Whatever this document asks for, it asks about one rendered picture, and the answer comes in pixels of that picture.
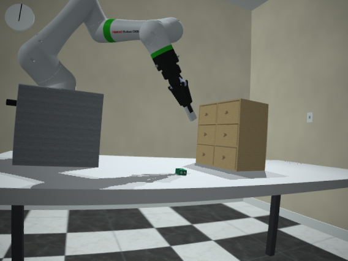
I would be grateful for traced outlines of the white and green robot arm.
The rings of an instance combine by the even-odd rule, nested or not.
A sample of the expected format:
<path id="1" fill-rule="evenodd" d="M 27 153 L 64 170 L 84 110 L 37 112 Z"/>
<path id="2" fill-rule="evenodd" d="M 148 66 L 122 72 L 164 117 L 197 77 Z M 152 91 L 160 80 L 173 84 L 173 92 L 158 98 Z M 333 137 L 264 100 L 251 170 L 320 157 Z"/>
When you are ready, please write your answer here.
<path id="1" fill-rule="evenodd" d="M 58 59 L 58 53 L 84 23 L 99 43 L 141 40 L 157 70 L 179 62 L 171 43 L 183 35 L 183 25 L 173 17 L 157 20 L 107 19 L 98 0 L 70 0 L 60 13 L 18 51 L 18 62 L 39 85 L 76 90 L 76 79 Z"/>

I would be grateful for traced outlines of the tan wooden drawer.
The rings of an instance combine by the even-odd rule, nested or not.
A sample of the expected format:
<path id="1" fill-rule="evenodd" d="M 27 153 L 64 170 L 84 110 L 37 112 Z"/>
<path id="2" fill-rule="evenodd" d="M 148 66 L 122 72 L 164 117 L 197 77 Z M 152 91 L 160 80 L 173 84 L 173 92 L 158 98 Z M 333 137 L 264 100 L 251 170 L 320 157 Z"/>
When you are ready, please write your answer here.
<path id="1" fill-rule="evenodd" d="M 197 145 L 197 160 L 204 164 L 213 165 L 214 163 L 214 145 Z"/>
<path id="2" fill-rule="evenodd" d="M 217 104 L 200 107 L 199 124 L 216 123 Z"/>
<path id="3" fill-rule="evenodd" d="M 238 122 L 239 109 L 240 109 L 240 101 L 218 104 L 217 123 Z"/>
<path id="4" fill-rule="evenodd" d="M 218 167 L 236 170 L 236 153 L 237 148 L 216 146 L 214 165 Z"/>
<path id="5" fill-rule="evenodd" d="M 215 144 L 216 125 L 199 126 L 198 143 Z"/>
<path id="6" fill-rule="evenodd" d="M 216 144 L 237 146 L 238 124 L 217 125 Z"/>

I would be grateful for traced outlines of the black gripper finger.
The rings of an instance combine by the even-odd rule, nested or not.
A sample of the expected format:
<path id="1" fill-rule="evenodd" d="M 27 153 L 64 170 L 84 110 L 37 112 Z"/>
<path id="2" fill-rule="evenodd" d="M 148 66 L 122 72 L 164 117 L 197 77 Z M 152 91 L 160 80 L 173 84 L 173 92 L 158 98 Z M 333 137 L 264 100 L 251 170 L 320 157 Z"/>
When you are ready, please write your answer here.
<path id="1" fill-rule="evenodd" d="M 170 83 L 170 86 L 168 87 L 168 89 L 172 92 L 172 94 L 174 95 L 174 97 L 176 98 L 178 103 L 181 106 L 184 106 L 184 103 L 183 103 L 183 101 L 181 99 L 181 96 L 180 96 L 179 92 L 176 90 L 176 88 L 175 88 L 175 86 L 173 85 L 172 82 Z M 184 107 L 184 109 L 185 109 L 185 107 Z M 185 111 L 186 111 L 186 109 L 185 109 Z M 187 111 L 186 111 L 186 113 L 187 113 Z M 188 115 L 188 113 L 187 113 L 187 115 Z M 188 117 L 189 117 L 189 115 L 188 115 Z M 190 117 L 189 117 L 189 120 L 191 121 Z"/>
<path id="2" fill-rule="evenodd" d="M 178 88 L 178 85 L 176 84 L 176 82 L 173 82 L 173 85 L 175 86 L 176 90 L 179 92 L 181 99 L 184 103 L 184 106 L 191 121 L 197 119 L 194 110 L 191 106 L 191 102 L 192 102 L 192 98 L 191 98 L 191 94 L 189 91 L 189 87 L 188 87 L 188 81 L 187 80 L 183 80 L 181 77 L 180 78 L 180 82 L 181 82 L 181 88 Z"/>

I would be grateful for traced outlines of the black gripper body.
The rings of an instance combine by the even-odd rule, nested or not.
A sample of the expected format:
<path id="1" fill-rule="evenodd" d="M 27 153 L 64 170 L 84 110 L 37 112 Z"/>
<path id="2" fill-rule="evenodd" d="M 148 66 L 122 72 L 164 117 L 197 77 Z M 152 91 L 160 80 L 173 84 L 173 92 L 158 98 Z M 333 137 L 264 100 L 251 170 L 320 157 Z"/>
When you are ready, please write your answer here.
<path id="1" fill-rule="evenodd" d="M 182 76 L 180 75 L 181 73 L 181 69 L 179 67 L 179 65 L 175 65 L 172 66 L 164 71 L 162 71 L 162 75 L 164 77 L 165 80 L 168 79 L 169 84 L 171 82 L 176 82 L 176 84 L 178 85 L 178 88 L 181 88 L 181 82 L 180 82 L 180 78 L 182 78 Z M 183 79 L 183 78 L 182 78 Z"/>

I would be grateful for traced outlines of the brown chest of drawers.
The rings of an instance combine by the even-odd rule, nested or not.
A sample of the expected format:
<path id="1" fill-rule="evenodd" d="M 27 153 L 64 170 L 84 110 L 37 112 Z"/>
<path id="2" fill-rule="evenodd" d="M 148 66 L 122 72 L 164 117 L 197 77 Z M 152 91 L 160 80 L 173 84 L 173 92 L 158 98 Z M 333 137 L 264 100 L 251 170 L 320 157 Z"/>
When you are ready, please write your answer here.
<path id="1" fill-rule="evenodd" d="M 236 123 L 217 123 L 218 120 L 218 104 L 240 101 L 239 109 L 239 121 Z M 197 145 L 214 145 L 214 157 L 215 157 L 215 147 L 225 146 L 225 147 L 237 147 L 236 153 L 236 170 L 218 167 L 210 164 L 204 164 L 201 162 L 196 162 L 197 160 L 197 150 L 196 150 L 196 163 L 209 165 L 213 167 L 223 168 L 227 170 L 232 170 L 236 172 L 245 171 L 264 171 L 265 161 L 266 161 L 266 151 L 267 151 L 267 130 L 268 130 L 268 104 L 261 102 L 256 102 L 246 99 L 234 99 L 226 100 L 222 102 L 214 102 L 210 104 L 199 105 L 199 115 L 200 107 L 206 105 L 217 104 L 216 113 L 216 123 L 205 123 L 199 124 L 198 121 L 198 132 L 197 132 Z M 238 124 L 238 143 L 237 146 L 231 145 L 217 145 L 216 144 L 216 134 L 215 134 L 215 144 L 209 143 L 198 143 L 199 126 L 206 125 L 226 125 L 226 124 Z"/>

